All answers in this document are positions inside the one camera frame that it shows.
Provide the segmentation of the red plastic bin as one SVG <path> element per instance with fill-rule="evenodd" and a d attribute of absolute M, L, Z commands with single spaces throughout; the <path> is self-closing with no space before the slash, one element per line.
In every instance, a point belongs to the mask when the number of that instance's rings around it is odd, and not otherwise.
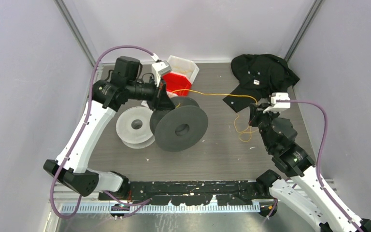
<path fill-rule="evenodd" d="M 167 91 L 179 96 L 187 96 L 192 87 L 192 83 L 183 74 L 170 72 L 164 75 L 163 79 L 166 82 Z"/>

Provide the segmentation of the near white plastic bin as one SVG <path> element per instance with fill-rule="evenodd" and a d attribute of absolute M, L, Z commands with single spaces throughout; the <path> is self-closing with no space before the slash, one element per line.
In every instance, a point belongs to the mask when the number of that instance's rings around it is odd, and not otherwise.
<path fill-rule="evenodd" d="M 150 108 L 149 107 L 149 104 L 148 104 L 148 101 L 142 101 L 141 102 L 141 105 L 144 106 L 144 107 L 146 107 L 146 108 Z"/>

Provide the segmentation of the black perforated spool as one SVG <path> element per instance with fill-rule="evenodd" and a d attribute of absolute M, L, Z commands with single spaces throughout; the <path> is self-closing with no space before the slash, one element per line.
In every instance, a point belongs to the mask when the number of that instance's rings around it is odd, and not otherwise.
<path fill-rule="evenodd" d="M 159 148 L 180 152 L 194 146 L 205 135 L 208 116 L 190 97 L 178 96 L 171 100 L 176 108 L 154 111 L 149 125 Z"/>

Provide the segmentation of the black cloth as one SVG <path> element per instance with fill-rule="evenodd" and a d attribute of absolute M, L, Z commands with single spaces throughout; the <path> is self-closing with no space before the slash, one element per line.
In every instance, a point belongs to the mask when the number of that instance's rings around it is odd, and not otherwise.
<path fill-rule="evenodd" d="M 257 100 L 274 92 L 287 92 L 300 80 L 284 59 L 271 54 L 239 55 L 230 66 L 239 81 L 232 94 L 251 95 Z"/>

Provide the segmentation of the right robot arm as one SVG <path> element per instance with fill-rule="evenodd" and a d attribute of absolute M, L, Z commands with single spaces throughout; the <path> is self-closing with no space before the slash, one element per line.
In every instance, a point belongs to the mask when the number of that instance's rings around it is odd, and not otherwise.
<path fill-rule="evenodd" d="M 257 194 L 285 202 L 317 232 L 371 232 L 371 220 L 346 206 L 321 176 L 312 157 L 295 142 L 298 133 L 289 119 L 279 116 L 281 109 L 270 103 L 252 103 L 249 109 L 249 125 L 258 128 L 272 162 L 307 196 L 272 170 L 256 179 Z"/>

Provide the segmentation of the white perforated spool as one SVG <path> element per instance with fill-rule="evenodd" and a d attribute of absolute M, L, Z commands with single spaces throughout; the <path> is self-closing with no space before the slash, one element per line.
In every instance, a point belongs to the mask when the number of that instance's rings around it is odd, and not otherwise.
<path fill-rule="evenodd" d="M 153 111 L 146 107 L 137 106 L 125 110 L 118 117 L 116 133 L 127 147 L 142 149 L 155 141 L 150 128 L 152 113 Z"/>

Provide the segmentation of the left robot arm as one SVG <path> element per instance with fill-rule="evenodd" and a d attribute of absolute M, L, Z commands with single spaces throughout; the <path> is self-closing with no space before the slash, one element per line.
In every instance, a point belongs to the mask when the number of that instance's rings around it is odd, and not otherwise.
<path fill-rule="evenodd" d="M 172 110 L 175 105 L 166 92 L 161 78 L 171 72 L 167 61 L 157 60 L 151 66 L 151 76 L 145 82 L 140 78 L 142 64 L 135 58 L 117 58 L 109 80 L 98 80 L 92 88 L 79 126 L 56 159 L 48 159 L 45 171 L 56 182 L 83 197 L 94 191 L 109 191 L 117 200 L 128 196 L 128 178 L 117 172 L 102 172 L 88 168 L 90 156 L 105 127 L 120 106 L 128 100 L 146 101 L 152 110 Z"/>

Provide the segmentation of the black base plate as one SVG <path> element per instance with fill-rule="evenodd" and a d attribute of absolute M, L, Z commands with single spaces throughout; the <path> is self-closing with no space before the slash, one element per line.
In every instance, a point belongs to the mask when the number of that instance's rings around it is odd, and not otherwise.
<path fill-rule="evenodd" d="M 265 187 L 254 181 L 131 181 L 117 192 L 100 193 L 99 200 L 116 198 L 149 205 L 249 205 L 253 200 L 272 199 Z"/>

